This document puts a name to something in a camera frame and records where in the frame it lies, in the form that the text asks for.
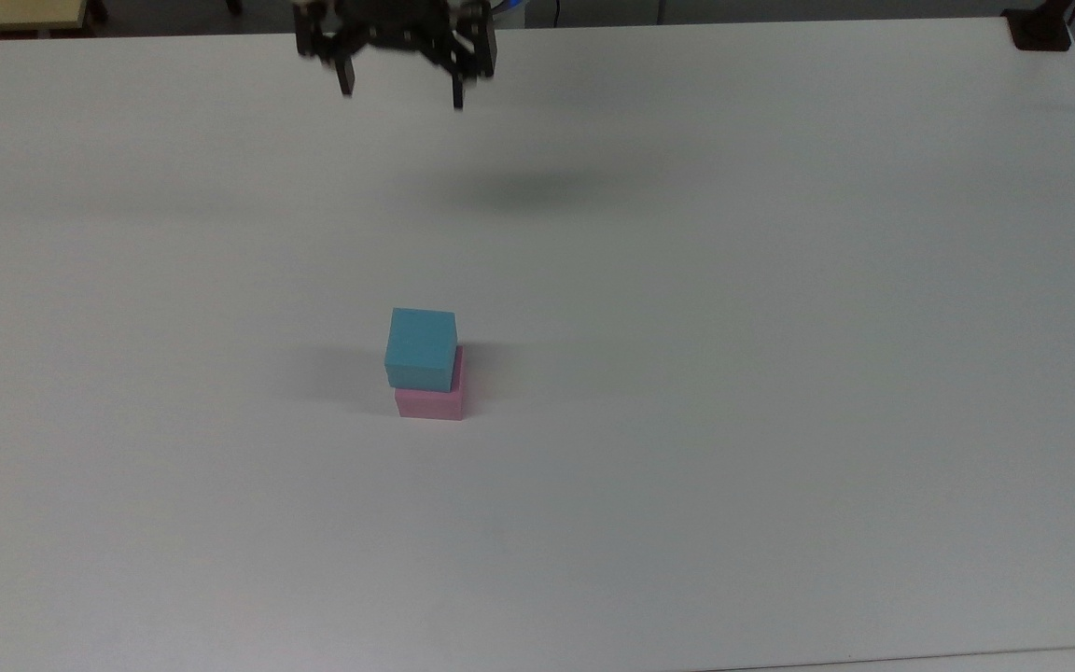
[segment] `white table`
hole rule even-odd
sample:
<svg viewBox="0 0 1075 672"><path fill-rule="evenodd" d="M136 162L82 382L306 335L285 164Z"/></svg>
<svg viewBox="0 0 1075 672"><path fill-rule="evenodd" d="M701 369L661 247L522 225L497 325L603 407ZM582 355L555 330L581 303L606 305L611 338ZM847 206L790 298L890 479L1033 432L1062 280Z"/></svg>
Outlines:
<svg viewBox="0 0 1075 672"><path fill-rule="evenodd" d="M0 671L1075 646L1075 52L0 44ZM473 415L393 417L392 306Z"/></svg>

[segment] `cube top face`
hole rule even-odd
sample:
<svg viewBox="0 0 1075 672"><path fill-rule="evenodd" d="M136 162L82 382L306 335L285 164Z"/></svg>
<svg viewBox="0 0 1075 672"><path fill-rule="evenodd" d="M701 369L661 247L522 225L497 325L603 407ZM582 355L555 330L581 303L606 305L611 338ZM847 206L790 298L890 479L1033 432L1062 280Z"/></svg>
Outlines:
<svg viewBox="0 0 1075 672"><path fill-rule="evenodd" d="M385 353L389 386L450 390L458 343L453 312L393 309Z"/></svg>

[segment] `stacked cubes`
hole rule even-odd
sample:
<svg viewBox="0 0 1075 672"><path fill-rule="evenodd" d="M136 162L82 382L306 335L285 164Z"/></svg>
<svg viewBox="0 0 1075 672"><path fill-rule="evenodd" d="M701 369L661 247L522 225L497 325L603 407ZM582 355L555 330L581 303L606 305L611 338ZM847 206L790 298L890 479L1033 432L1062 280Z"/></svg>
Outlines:
<svg viewBox="0 0 1075 672"><path fill-rule="evenodd" d="M462 419L462 348L453 312L393 309L385 371L401 417Z"/></svg>

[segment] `floor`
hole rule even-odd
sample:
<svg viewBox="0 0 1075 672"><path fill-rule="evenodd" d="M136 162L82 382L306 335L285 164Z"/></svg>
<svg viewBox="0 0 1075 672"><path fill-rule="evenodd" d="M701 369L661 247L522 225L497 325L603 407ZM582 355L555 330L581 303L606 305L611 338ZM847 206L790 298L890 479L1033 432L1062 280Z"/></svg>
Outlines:
<svg viewBox="0 0 1075 672"><path fill-rule="evenodd" d="M527 27L837 20L870 17L997 17L1037 0L530 0ZM232 17L225 0L105 0L110 18L95 27L103 38L142 34L291 32L287 0L244 0ZM1075 23L1072 26L1075 38Z"/></svg>

